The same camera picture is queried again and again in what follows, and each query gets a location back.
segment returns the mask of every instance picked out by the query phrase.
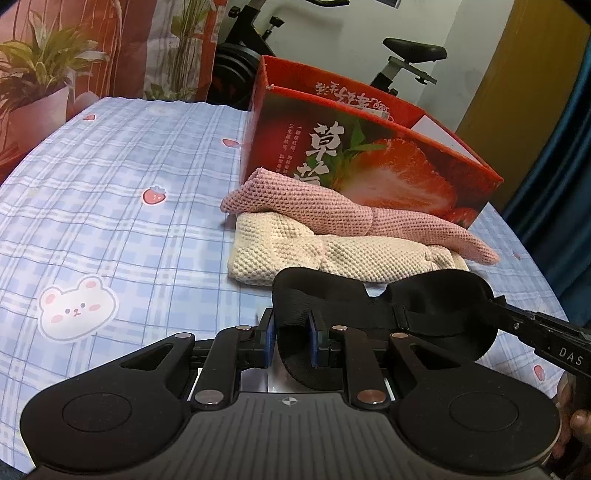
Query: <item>strawberry box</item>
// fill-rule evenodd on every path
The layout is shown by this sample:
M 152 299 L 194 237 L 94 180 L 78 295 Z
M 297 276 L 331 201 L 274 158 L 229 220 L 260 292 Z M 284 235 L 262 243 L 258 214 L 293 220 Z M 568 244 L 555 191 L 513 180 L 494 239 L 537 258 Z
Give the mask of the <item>strawberry box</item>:
M 263 57 L 249 110 L 242 182 L 264 167 L 467 228 L 503 181 L 419 107 L 307 65 Z

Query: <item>wooden door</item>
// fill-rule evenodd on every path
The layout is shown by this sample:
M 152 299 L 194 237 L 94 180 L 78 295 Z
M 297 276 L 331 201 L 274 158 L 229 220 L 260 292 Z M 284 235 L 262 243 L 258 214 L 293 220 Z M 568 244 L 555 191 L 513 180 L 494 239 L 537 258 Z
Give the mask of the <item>wooden door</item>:
M 505 179 L 501 210 L 569 98 L 589 27 L 562 0 L 515 0 L 505 31 L 457 134 Z

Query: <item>adjustment knob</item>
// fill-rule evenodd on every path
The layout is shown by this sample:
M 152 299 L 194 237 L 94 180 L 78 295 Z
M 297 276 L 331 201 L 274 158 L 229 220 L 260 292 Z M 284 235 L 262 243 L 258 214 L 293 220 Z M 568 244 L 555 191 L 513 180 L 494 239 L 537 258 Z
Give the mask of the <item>adjustment knob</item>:
M 271 19 L 269 20 L 269 23 L 271 25 L 273 25 L 273 27 L 277 27 L 279 28 L 280 26 L 282 26 L 285 22 L 279 18 L 279 17 L 271 17 Z
M 230 18 L 236 18 L 238 15 L 240 14 L 240 7 L 232 7 L 229 11 L 228 11 L 228 16 Z

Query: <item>metal screw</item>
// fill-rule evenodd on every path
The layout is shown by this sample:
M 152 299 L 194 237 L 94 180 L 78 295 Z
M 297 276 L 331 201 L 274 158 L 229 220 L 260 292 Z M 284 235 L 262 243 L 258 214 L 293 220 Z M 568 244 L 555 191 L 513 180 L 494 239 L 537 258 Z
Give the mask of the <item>metal screw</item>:
M 195 400 L 204 405 L 217 405 L 223 400 L 223 393 L 219 390 L 201 390 L 195 393 Z
M 386 401 L 386 394 L 380 390 L 362 390 L 357 394 L 357 399 L 363 403 L 376 405 Z

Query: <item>white wall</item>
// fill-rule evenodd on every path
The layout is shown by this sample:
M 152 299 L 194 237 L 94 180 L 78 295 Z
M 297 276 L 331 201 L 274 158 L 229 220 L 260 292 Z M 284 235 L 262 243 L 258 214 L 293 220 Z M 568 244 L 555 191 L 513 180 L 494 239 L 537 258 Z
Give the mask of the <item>white wall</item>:
M 351 0 L 350 5 L 336 8 L 317 7 L 304 0 L 267 0 L 256 26 L 263 31 L 268 19 L 276 15 L 285 21 L 268 40 L 277 56 L 370 83 L 391 54 L 382 45 L 384 38 L 443 45 L 461 2 L 402 0 L 395 9 L 375 0 Z M 245 3 L 245 0 L 230 0 L 228 8 Z M 232 23 L 232 19 L 224 20 L 220 41 L 225 39 Z M 430 74 L 434 65 L 424 63 L 419 67 Z M 432 84 L 425 87 L 405 71 L 400 72 L 393 86 L 400 98 L 411 103 L 418 102 L 423 89 L 434 87 Z
M 456 130 L 484 77 L 509 18 L 514 0 L 462 0 L 438 61 L 418 105 Z

